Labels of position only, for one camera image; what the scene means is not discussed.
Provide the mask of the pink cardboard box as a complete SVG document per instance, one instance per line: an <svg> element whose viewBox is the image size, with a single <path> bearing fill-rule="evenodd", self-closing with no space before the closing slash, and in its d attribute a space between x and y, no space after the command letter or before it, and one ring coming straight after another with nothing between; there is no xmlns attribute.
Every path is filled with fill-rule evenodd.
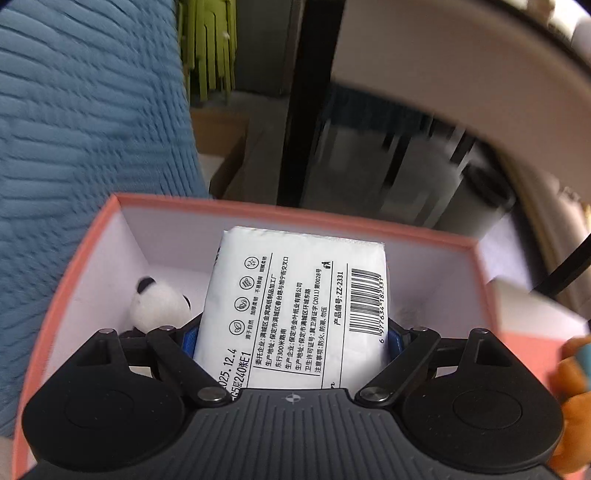
<svg viewBox="0 0 591 480"><path fill-rule="evenodd" d="M550 479L583 319L466 238L121 194L33 350L16 479Z"/></svg>

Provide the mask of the white table with black top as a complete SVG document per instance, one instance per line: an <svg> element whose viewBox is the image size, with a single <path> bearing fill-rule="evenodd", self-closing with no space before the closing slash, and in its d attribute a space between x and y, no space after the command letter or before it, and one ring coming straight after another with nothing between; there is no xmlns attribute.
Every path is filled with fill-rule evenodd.
<svg viewBox="0 0 591 480"><path fill-rule="evenodd" d="M480 238L518 209L549 274L590 297L590 65L505 1L304 3L277 202Z"/></svg>

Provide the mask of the panda plush toy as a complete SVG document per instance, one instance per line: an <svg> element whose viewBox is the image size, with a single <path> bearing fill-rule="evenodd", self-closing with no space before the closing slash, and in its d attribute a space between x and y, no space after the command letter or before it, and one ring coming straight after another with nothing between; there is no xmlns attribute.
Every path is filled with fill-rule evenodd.
<svg viewBox="0 0 591 480"><path fill-rule="evenodd" d="M121 338L141 337L162 326L180 329L193 318L190 299L150 276L138 280L128 315L131 329L120 333Z"/></svg>

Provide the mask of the white tissue pack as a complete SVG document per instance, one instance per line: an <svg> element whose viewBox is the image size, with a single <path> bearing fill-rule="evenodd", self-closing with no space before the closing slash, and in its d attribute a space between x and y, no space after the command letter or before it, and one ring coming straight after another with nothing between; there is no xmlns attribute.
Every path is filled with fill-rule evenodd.
<svg viewBox="0 0 591 480"><path fill-rule="evenodd" d="M224 232L193 359L245 388L356 394L389 361L381 243L248 227Z"/></svg>

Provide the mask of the blue fabric chair back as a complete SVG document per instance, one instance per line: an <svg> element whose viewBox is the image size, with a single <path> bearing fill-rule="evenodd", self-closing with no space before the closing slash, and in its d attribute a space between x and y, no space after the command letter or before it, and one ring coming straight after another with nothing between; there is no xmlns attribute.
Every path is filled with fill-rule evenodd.
<svg viewBox="0 0 591 480"><path fill-rule="evenodd" d="M114 193L202 198L171 1L1 5L1 433L57 286Z"/></svg>

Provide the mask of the orange plush toy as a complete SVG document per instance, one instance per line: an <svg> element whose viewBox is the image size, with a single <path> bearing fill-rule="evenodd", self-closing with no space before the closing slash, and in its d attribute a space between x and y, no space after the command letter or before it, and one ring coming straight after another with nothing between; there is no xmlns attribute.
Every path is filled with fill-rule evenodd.
<svg viewBox="0 0 591 480"><path fill-rule="evenodd" d="M560 355L549 385L561 404L564 430L549 465L564 476L590 464L590 336L571 338Z"/></svg>

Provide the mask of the green plastic stools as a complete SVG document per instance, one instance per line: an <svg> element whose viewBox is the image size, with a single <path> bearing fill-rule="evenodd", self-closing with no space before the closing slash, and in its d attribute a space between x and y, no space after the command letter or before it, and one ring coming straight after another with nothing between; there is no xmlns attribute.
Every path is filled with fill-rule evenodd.
<svg viewBox="0 0 591 480"><path fill-rule="evenodd" d="M238 17L235 1L175 2L176 27L188 101L200 102L221 91L228 99L235 89Z"/></svg>

